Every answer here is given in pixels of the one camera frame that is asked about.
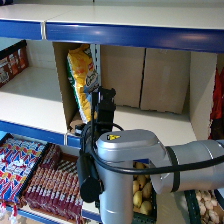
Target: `cardboard box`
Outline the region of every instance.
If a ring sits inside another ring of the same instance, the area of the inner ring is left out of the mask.
[[[180,114],[190,77],[190,52],[147,49],[142,110]]]
[[[101,46],[101,83],[116,90],[115,103],[139,107],[144,48]]]

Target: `yellow chip bag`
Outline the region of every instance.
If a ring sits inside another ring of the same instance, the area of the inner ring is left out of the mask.
[[[91,120],[90,93],[99,86],[89,44],[82,44],[78,49],[69,50],[67,71],[80,116],[83,123],[87,123]]]

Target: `red packaging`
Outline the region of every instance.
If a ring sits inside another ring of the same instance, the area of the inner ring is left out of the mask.
[[[62,178],[61,178],[60,184],[59,184],[59,186],[58,186],[58,189],[57,189],[57,192],[56,192],[56,194],[55,194],[54,201],[53,201],[53,206],[54,206],[54,207],[57,207],[57,206],[58,206],[58,201],[59,201],[59,198],[60,198],[60,195],[61,195],[61,192],[62,192],[62,190],[63,190],[63,187],[64,187],[64,184],[65,184],[65,181],[66,181],[66,179],[67,179],[68,174],[69,174],[69,173],[68,173],[67,171],[65,171],[65,172],[63,173],[63,176],[62,176]]]
[[[39,205],[41,205],[41,199],[42,199],[44,190],[45,190],[45,188],[46,188],[46,186],[47,186],[48,180],[49,180],[49,178],[50,178],[51,172],[52,172],[52,170],[48,170],[47,175],[46,175],[46,178],[44,179],[44,182],[43,182],[43,184],[42,184],[42,187],[41,187],[41,189],[39,190],[39,194],[38,194],[37,199],[36,199],[36,201],[37,201],[37,203],[38,203]]]
[[[65,203],[66,197],[69,194],[69,190],[72,186],[74,177],[75,177],[75,174],[73,173],[68,174],[64,187],[62,189],[59,201],[58,201],[58,213],[61,214],[62,216],[64,213],[64,209],[62,205]]]
[[[42,179],[42,177],[43,177],[44,172],[45,172],[45,169],[44,169],[44,168],[41,168],[41,170],[40,170],[40,172],[39,172],[39,175],[38,175],[38,177],[36,178],[36,181],[35,181],[35,183],[34,183],[34,186],[33,186],[32,190],[31,190],[31,192],[30,192],[30,195],[29,195],[30,200],[33,200],[34,195],[35,195],[35,192],[36,192],[36,189],[37,189],[37,187],[39,186],[39,183],[40,183],[40,181],[41,181],[41,179]]]
[[[22,40],[0,51],[0,88],[28,67],[26,45]]]
[[[50,212],[50,209],[49,209],[47,206],[45,206],[45,205],[46,205],[46,203],[45,203],[45,197],[46,197],[47,192],[48,192],[48,190],[49,190],[49,188],[50,188],[50,185],[51,185],[51,182],[52,182],[54,173],[55,173],[55,170],[51,170],[51,175],[50,175],[50,177],[49,177],[49,179],[48,179],[48,183],[47,183],[47,185],[46,185],[46,187],[45,187],[45,189],[44,189],[43,195],[42,195],[41,200],[40,200],[40,202],[41,202],[41,203],[40,203],[40,206],[41,206],[42,208],[46,209],[46,210],[49,211],[49,212]]]
[[[73,182],[72,182],[72,185],[70,186],[69,192],[68,192],[68,194],[65,195],[65,200],[64,200],[64,202],[60,206],[61,210],[63,211],[63,216],[66,217],[67,219],[69,219],[68,205],[69,205],[69,203],[71,201],[71,197],[73,195],[73,191],[74,191],[74,189],[76,187],[77,182],[78,182],[78,174],[75,174]]]
[[[19,192],[21,186],[23,185],[23,183],[26,180],[26,178],[27,178],[28,174],[30,173],[30,171],[31,171],[30,168],[26,168],[24,170],[23,176],[20,179],[19,183],[12,189],[8,201],[17,202],[17,193]]]
[[[60,159],[61,149],[57,145],[52,145],[41,167],[47,169],[56,169]]]
[[[49,181],[49,186],[48,186],[48,189],[47,189],[47,193],[45,195],[45,198],[44,198],[44,206],[48,205],[49,201],[50,201],[50,198],[51,198],[51,194],[53,192],[53,188],[57,182],[57,179],[59,178],[60,175],[60,171],[55,171],[54,173],[54,176],[52,178],[51,181]]]
[[[76,218],[74,214],[74,210],[75,210],[74,206],[75,206],[75,201],[76,201],[76,198],[78,197],[78,194],[79,194],[79,182],[77,182],[76,184],[76,187],[72,193],[72,196],[68,205],[68,216],[70,219]]]
[[[47,174],[48,174],[48,170],[45,169],[44,174],[43,174],[42,178],[40,179],[39,185],[37,186],[37,188],[34,192],[33,198],[32,198],[34,204],[38,204],[37,198],[38,198],[39,192],[43,186],[44,180],[46,179]]]
[[[55,183],[55,185],[54,185],[53,191],[52,191],[52,193],[51,193],[50,200],[49,200],[49,202],[48,202],[48,206],[49,206],[49,208],[51,209],[51,211],[52,211],[54,214],[58,214],[56,208],[55,208],[54,205],[53,205],[53,201],[54,201],[55,195],[56,195],[56,193],[57,193],[57,191],[58,191],[58,187],[59,187],[59,185],[60,185],[60,181],[61,181],[61,179],[62,179],[62,176],[63,176],[63,172],[60,170],[60,171],[59,171],[58,178],[57,178],[56,183]]]
[[[16,168],[11,177],[9,182],[6,185],[3,185],[1,188],[1,193],[0,193],[0,197],[4,200],[8,200],[12,190],[19,184],[20,180],[23,177],[23,173],[24,173],[25,167],[22,168]]]

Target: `warning sticker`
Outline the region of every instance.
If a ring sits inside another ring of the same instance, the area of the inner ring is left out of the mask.
[[[114,140],[114,139],[117,139],[117,138],[120,138],[121,136],[119,135],[107,135],[107,140]]]

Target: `shelf unit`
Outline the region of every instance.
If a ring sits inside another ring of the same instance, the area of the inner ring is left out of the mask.
[[[223,3],[75,1],[72,5],[15,4],[0,7],[0,37],[224,53],[223,20]],[[41,99],[41,92],[35,92],[35,97],[32,95],[35,91],[33,86],[39,88],[43,84],[38,83],[35,77],[45,72],[51,74],[48,77],[51,80],[56,77],[56,71],[52,69],[28,68],[0,89],[0,104],[5,106],[0,111],[0,130],[79,148],[79,139],[67,134],[56,80],[51,90],[57,90],[57,93],[50,91],[51,99]],[[28,86],[25,92],[21,90],[24,85],[21,77]],[[51,80],[46,80],[44,84],[51,83]],[[45,93],[49,90],[46,85],[41,87]],[[24,115],[22,120],[11,107],[15,102],[19,104],[21,101],[24,106],[18,105],[18,108],[20,114]],[[41,108],[34,111],[34,103],[46,103],[46,111]],[[10,113],[7,112],[6,105],[10,106]],[[52,113],[52,108],[55,107],[58,110]],[[119,107],[115,112],[115,122],[125,129],[150,129],[164,145],[196,140],[188,114],[139,112],[137,109]],[[174,219],[169,216],[171,204],[177,211],[178,223],[189,223],[187,208],[176,204],[176,196],[182,198],[183,194],[179,192],[158,196],[158,223],[164,223],[164,220],[173,223]],[[164,201],[171,204],[162,205]],[[93,204],[84,203],[82,213],[86,218],[100,221]],[[33,218],[38,219],[41,215],[33,214]]]

